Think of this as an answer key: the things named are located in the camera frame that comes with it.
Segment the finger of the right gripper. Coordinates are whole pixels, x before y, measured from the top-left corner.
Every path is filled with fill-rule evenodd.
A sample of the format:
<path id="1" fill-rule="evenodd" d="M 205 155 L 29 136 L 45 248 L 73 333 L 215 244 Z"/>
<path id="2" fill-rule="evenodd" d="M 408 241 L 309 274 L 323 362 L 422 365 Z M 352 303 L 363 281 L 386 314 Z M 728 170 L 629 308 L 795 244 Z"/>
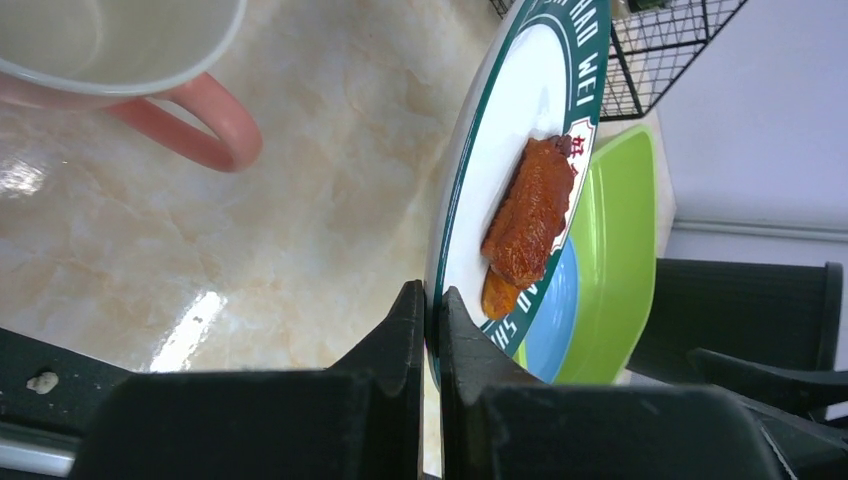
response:
<path id="1" fill-rule="evenodd" d="M 801 415 L 847 400 L 845 371 L 773 367 L 702 348 L 687 359 L 707 382 L 787 413 Z"/>

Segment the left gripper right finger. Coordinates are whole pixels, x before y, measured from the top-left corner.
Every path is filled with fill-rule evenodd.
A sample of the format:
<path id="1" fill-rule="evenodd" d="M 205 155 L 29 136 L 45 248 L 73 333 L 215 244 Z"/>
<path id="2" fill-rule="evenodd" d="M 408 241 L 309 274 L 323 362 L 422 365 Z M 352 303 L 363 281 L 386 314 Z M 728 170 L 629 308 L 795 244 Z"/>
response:
<path id="1" fill-rule="evenodd" d="M 713 387 L 539 381 L 476 327 L 459 291 L 439 312 L 448 479 L 779 479 L 752 416 Z"/>

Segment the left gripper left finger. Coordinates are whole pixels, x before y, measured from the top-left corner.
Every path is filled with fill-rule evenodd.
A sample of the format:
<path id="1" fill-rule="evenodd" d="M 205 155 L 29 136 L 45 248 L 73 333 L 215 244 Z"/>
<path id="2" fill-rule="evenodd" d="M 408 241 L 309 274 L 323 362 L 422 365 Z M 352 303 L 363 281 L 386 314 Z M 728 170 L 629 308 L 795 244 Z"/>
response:
<path id="1" fill-rule="evenodd" d="M 419 479 L 425 292 L 316 370 L 137 374 L 98 410 L 74 479 Z"/>

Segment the blue plate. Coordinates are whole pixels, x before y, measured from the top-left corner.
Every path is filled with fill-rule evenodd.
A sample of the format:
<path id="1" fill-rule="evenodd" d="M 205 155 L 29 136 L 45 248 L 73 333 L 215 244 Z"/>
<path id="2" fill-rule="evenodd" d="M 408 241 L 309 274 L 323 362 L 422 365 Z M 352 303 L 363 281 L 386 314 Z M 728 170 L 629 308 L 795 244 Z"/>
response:
<path id="1" fill-rule="evenodd" d="M 570 238 L 525 336 L 525 368 L 538 379 L 553 383 L 564 363 L 576 326 L 579 297 L 577 256 Z"/>

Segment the green plastic basin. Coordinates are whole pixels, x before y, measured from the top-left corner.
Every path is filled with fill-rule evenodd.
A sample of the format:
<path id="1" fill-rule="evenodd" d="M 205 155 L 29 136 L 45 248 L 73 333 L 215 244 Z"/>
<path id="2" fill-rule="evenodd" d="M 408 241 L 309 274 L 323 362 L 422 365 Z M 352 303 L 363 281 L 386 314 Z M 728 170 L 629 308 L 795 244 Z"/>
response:
<path id="1" fill-rule="evenodd" d="M 579 275 L 576 326 L 552 384 L 617 383 L 645 328 L 657 258 L 654 154 L 650 129 L 637 125 L 593 155 L 568 235 Z"/>

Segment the green-rimmed white plate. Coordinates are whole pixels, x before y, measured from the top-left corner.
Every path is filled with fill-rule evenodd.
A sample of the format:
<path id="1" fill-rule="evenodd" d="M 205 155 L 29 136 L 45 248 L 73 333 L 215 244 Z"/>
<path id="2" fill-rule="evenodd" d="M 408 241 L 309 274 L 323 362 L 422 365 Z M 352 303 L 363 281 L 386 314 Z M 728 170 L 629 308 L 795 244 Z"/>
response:
<path id="1" fill-rule="evenodd" d="M 473 324 L 505 354 L 543 381 L 565 360 L 577 325 L 578 277 L 569 227 L 592 161 L 612 27 L 607 1 L 517 1 L 496 30 L 444 152 L 443 196 L 425 275 L 425 337 L 439 366 L 438 311 L 455 288 Z M 507 315 L 482 309 L 489 263 L 484 237 L 507 198 L 527 144 L 564 141 L 569 205 L 549 246 L 542 278 L 525 288 Z"/>

